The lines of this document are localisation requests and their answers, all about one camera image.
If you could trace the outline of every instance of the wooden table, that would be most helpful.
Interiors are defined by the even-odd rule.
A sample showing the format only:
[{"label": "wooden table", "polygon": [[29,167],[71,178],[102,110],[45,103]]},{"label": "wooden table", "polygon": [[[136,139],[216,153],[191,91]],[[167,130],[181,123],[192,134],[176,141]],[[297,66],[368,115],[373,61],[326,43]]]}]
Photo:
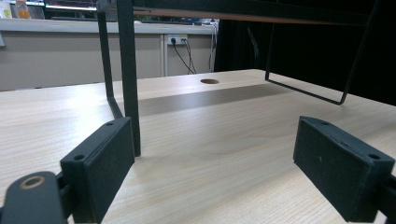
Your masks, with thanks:
[{"label": "wooden table", "polygon": [[[293,164],[299,117],[327,120],[396,158],[396,108],[353,95],[331,105],[263,76],[248,70],[138,80],[142,157],[104,222],[343,223]],[[114,87],[122,103],[121,83]],[[14,180],[60,172],[59,160],[113,119],[104,83],[1,92],[0,104],[1,204]],[[384,220],[378,215],[376,223]]]}]

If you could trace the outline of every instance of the black metal leg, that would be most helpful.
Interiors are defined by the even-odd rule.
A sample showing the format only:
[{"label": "black metal leg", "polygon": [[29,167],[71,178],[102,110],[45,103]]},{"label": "black metal leg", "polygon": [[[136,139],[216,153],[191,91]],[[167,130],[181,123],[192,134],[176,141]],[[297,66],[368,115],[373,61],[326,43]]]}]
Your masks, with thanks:
[{"label": "black metal leg", "polygon": [[140,125],[134,47],[134,1],[118,0],[122,88],[125,117],[131,117],[134,135],[134,155],[140,156]]},{"label": "black metal leg", "polygon": [[113,91],[113,79],[111,77],[111,63],[110,63],[110,52],[108,48],[108,36],[107,36],[107,25],[106,25],[106,13],[98,13],[98,25],[99,25],[99,37],[100,47],[102,50],[102,61],[103,69],[105,73],[105,84],[106,84],[106,96],[108,104],[110,105],[111,111],[113,112],[114,119],[120,119],[123,117],[119,105],[114,98]]},{"label": "black metal leg", "polygon": [[374,23],[374,18],[376,16],[377,11],[378,11],[380,2],[381,2],[381,0],[376,0],[375,1],[375,5],[373,7],[373,10],[372,10],[372,13],[370,15],[370,18],[369,18],[369,20],[367,22],[367,26],[366,26],[366,29],[364,30],[363,37],[361,38],[361,43],[359,45],[358,52],[357,52],[355,60],[354,60],[354,62],[352,64],[351,70],[349,72],[349,76],[347,78],[346,85],[344,87],[343,95],[342,95],[341,100],[339,102],[338,101],[334,101],[334,100],[329,99],[329,98],[326,98],[326,97],[323,97],[323,96],[320,96],[320,95],[317,95],[317,94],[314,94],[312,92],[304,91],[304,90],[301,90],[301,89],[298,89],[298,88],[295,88],[295,87],[292,87],[292,86],[289,86],[289,85],[286,85],[286,84],[283,84],[283,83],[280,83],[280,82],[277,82],[277,81],[273,81],[273,80],[270,79],[271,57],[272,57],[272,51],[273,51],[273,48],[274,48],[273,45],[274,45],[274,42],[275,42],[275,39],[274,39],[275,24],[273,24],[273,29],[272,29],[272,32],[271,32],[270,47],[268,49],[267,65],[266,65],[266,68],[265,68],[265,80],[268,81],[268,82],[274,83],[276,85],[279,85],[279,86],[282,86],[282,87],[285,87],[285,88],[288,88],[288,89],[291,89],[291,90],[294,90],[294,91],[298,91],[298,92],[301,92],[301,93],[304,93],[304,94],[307,94],[307,95],[310,95],[310,96],[313,96],[313,97],[316,97],[316,98],[319,98],[320,100],[324,100],[326,102],[329,102],[329,103],[332,103],[332,104],[335,104],[335,105],[343,104],[344,101],[347,98],[347,94],[349,92],[350,85],[352,83],[353,77],[355,76],[356,70],[358,68],[359,61],[361,59],[361,55],[363,53],[364,46],[365,46],[365,44],[367,42],[367,38],[368,38],[368,36],[370,34],[370,31],[372,29],[372,26],[373,26],[373,23]]}]

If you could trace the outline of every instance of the power outlet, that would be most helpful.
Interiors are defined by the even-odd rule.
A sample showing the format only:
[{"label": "power outlet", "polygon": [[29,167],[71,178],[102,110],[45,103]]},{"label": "power outlet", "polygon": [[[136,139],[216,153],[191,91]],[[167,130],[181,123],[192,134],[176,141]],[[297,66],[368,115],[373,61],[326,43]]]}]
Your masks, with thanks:
[{"label": "power outlet", "polygon": [[184,45],[183,40],[187,40],[187,35],[168,35],[168,45],[173,45],[172,39],[175,39],[176,45]]}]

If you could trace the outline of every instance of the shelf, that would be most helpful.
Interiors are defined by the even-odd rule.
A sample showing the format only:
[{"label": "shelf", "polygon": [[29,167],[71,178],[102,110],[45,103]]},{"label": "shelf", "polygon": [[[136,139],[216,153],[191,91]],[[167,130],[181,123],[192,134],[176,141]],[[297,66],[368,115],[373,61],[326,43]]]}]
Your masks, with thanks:
[{"label": "shelf", "polygon": [[[98,12],[117,11],[117,0],[98,0]],[[258,0],[135,0],[134,14],[299,24],[366,26],[369,15]]]}]

